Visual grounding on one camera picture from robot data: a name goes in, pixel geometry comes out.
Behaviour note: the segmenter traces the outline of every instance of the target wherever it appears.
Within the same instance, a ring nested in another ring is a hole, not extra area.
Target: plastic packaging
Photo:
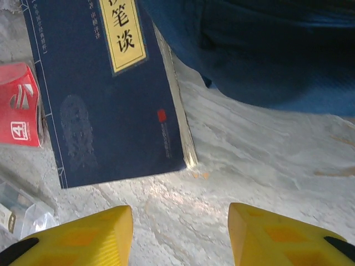
[[[0,227],[18,240],[57,226],[54,211],[0,176]]]

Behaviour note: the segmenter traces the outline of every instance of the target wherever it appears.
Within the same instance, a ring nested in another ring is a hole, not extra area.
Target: floor
[[[30,57],[22,15],[0,11],[0,63]],[[60,223],[131,205],[130,265],[233,265],[231,202],[325,227],[355,243],[351,122],[251,108],[206,89],[176,58],[175,66],[200,160],[194,171],[61,190],[47,138],[42,150],[0,147],[0,173],[51,205]],[[0,250],[13,242],[0,232]]]

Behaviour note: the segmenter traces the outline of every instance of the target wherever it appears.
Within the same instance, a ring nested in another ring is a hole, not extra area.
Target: blue cloth
[[[303,0],[141,2],[179,59],[226,96],[355,116],[355,17],[347,8]]]

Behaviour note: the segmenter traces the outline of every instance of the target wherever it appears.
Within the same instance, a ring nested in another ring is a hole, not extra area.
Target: black rubber tip
[[[335,237],[324,237],[324,239],[333,247],[338,249],[346,257],[355,262],[355,246],[345,242],[343,240],[337,239]]]
[[[38,238],[28,238],[11,245],[0,253],[0,266],[9,266],[39,242]]]

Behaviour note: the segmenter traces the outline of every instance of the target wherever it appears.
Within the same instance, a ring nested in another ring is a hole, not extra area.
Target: red package
[[[40,146],[39,99],[26,63],[0,65],[0,143]]]

